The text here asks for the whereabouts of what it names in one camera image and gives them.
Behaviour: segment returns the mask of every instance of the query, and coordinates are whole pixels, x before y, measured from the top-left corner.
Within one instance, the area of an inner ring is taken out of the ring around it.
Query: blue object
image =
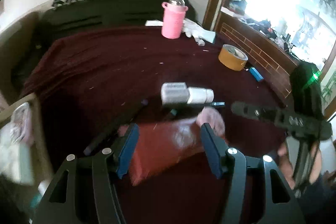
[[[249,68],[249,72],[253,75],[253,77],[260,82],[264,78],[261,76],[261,74],[255,69],[255,68]]]
[[[119,179],[122,178],[123,175],[127,173],[129,164],[131,162],[131,158],[133,156],[134,149],[137,145],[138,139],[139,139],[139,127],[137,124],[134,124],[134,126],[130,126],[130,132],[127,136],[127,140],[125,142],[124,147],[122,148],[119,157],[118,162],[119,166],[116,171],[117,176]]]
[[[227,144],[221,137],[214,134],[208,123],[204,123],[201,126],[201,141],[211,172],[217,179],[221,179],[223,174],[228,171],[226,166],[222,166],[222,159],[225,158],[226,150],[228,149]]]

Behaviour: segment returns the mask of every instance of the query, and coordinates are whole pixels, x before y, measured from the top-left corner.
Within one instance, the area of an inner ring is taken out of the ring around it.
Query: dark red blanket
[[[245,155],[262,156],[284,141],[282,130],[235,116],[235,100],[278,106],[266,83],[247,71],[233,71],[218,60],[221,45],[199,47],[184,34],[170,40],[159,27],[132,27],[80,33],[57,40],[25,84],[23,95],[37,93],[51,162],[57,169],[68,154],[82,151],[113,117],[132,102],[149,98],[140,120],[159,121],[160,88],[164,82],[186,82],[214,90],[230,144]],[[248,177],[242,221],[251,220],[253,194]],[[128,224],[212,223],[227,180],[216,180],[204,153],[162,175],[133,187],[127,176],[118,194]]]

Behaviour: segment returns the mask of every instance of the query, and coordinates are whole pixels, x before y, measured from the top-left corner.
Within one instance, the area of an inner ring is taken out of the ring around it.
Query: brick pattern
[[[276,61],[252,41],[225,23],[222,23],[221,34],[234,46],[245,52],[252,65],[262,68],[262,76],[278,94],[281,94],[284,98],[288,97],[292,90],[289,74]]]

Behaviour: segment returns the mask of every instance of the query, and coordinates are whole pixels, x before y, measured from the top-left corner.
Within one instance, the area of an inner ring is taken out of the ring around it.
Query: brown packing tape
[[[242,70],[248,60],[247,55],[238,48],[224,44],[218,59],[222,64],[232,70]]]

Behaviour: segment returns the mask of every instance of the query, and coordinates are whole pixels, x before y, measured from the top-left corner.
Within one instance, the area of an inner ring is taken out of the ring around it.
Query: pink bottle
[[[169,0],[169,3],[163,2],[162,7],[165,9],[161,30],[162,35],[169,39],[179,38],[188,7],[185,6],[184,0]]]

